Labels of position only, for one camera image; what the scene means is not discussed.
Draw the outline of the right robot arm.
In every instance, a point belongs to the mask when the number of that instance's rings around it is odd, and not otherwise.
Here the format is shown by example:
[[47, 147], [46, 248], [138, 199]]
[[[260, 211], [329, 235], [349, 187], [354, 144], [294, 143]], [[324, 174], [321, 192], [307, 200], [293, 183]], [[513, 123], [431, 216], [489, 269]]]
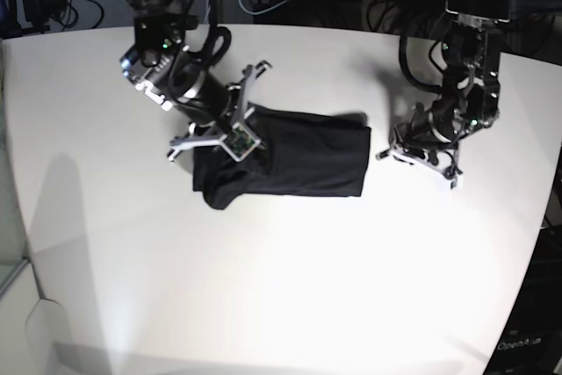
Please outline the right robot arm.
[[127, 0], [134, 43], [120, 58], [122, 75], [162, 110], [188, 120], [186, 134], [169, 143], [175, 161], [195, 148], [221, 148], [242, 162], [264, 142], [250, 127], [248, 101], [256, 79], [271, 65], [260, 61], [224, 84], [211, 72], [227, 53], [232, 33], [217, 22], [218, 0]]

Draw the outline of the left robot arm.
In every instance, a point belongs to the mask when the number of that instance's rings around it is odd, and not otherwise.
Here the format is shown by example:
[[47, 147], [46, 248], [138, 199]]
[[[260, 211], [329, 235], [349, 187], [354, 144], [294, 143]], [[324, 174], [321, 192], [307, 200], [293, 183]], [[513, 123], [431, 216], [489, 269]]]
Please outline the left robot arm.
[[417, 80], [407, 63], [407, 36], [399, 40], [399, 65], [415, 88], [436, 95], [430, 106], [416, 104], [408, 121], [396, 124], [389, 146], [378, 153], [435, 171], [458, 185], [461, 142], [499, 118], [500, 26], [512, 18], [515, 0], [444, 0], [450, 22], [437, 45], [445, 63], [440, 84]]

